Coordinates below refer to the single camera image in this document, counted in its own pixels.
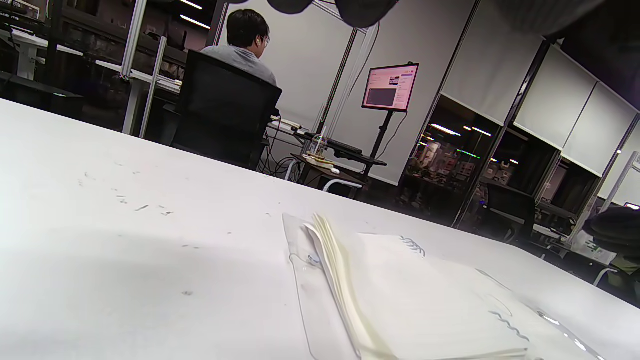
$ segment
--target ceiling light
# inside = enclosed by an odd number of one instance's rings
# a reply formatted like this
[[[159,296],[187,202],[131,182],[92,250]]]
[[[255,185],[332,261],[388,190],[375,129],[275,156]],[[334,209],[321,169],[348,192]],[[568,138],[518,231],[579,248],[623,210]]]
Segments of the ceiling light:
[[[433,127],[435,127],[436,129],[438,129],[438,130],[440,130],[440,131],[442,131],[442,132],[444,132],[444,133],[447,133],[447,134],[449,134],[449,135],[462,136],[462,135],[458,134],[457,132],[455,132],[455,131],[451,131],[451,130],[447,129],[446,127],[442,127],[442,126],[440,126],[440,125],[438,125],[438,124],[429,124],[429,126],[433,126]]]
[[[478,129],[477,127],[473,127],[472,129],[476,130],[478,133],[485,134],[486,136],[491,136],[490,133],[487,133],[486,131],[482,131],[482,130]]]
[[[211,30],[210,26],[206,26],[205,24],[202,24],[201,22],[197,22],[196,20],[190,19],[190,18],[188,18],[188,17],[186,17],[184,15],[180,15],[180,17],[182,17],[184,20],[187,20],[188,22],[192,22],[193,24],[200,25],[201,27],[203,27],[205,29]]]
[[[183,3],[185,3],[187,5],[193,6],[194,8],[196,8],[198,10],[202,10],[202,6],[196,5],[196,4],[192,3],[191,1],[187,1],[187,0],[180,0],[180,1],[182,1]]]
[[[625,208],[630,208],[630,209],[633,209],[633,210],[640,210],[640,206],[638,206],[638,205],[633,205],[633,204],[631,204],[630,202],[628,202],[628,203],[626,203],[626,204],[625,204]]]
[[[480,158],[480,156],[473,155],[472,153],[470,153],[470,152],[466,152],[466,151],[464,151],[464,150],[460,150],[460,149],[458,149],[458,150],[456,150],[456,151],[460,151],[460,152],[462,152],[463,154],[467,154],[467,155],[469,155],[469,156],[473,156],[474,158],[478,158],[478,159]]]

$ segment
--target black hair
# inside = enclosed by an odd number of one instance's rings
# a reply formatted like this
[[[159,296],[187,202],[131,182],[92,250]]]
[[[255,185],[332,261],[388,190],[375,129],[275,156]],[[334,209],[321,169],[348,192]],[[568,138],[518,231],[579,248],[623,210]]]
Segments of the black hair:
[[[236,10],[227,20],[227,43],[237,47],[250,47],[256,37],[269,36],[269,25],[255,10]]]

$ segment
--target table surface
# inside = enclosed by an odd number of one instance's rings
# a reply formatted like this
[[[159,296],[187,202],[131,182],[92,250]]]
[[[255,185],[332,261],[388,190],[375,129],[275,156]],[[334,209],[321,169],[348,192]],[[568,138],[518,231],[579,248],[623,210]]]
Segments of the table surface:
[[[282,214],[480,268],[606,360],[640,310],[518,248],[0,100],[0,357],[309,359]]]

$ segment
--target man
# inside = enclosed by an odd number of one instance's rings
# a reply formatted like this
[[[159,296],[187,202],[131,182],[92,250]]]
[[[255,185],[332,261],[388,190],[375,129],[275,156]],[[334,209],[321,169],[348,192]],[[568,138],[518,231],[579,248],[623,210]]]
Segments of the man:
[[[227,20],[229,46],[209,46],[202,53],[276,86],[276,77],[259,59],[269,44],[269,26],[254,10],[236,10]]]

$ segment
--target roller shade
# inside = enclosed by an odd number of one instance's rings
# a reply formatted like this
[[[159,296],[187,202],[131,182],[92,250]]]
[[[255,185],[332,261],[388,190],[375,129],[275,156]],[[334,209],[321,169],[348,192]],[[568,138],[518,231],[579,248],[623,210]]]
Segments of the roller shade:
[[[562,149],[595,85],[588,72],[551,47],[515,126]]]
[[[564,146],[563,156],[602,176],[635,115],[635,109],[598,83]]]
[[[443,93],[503,125],[541,43],[512,30],[494,0],[482,1]]]

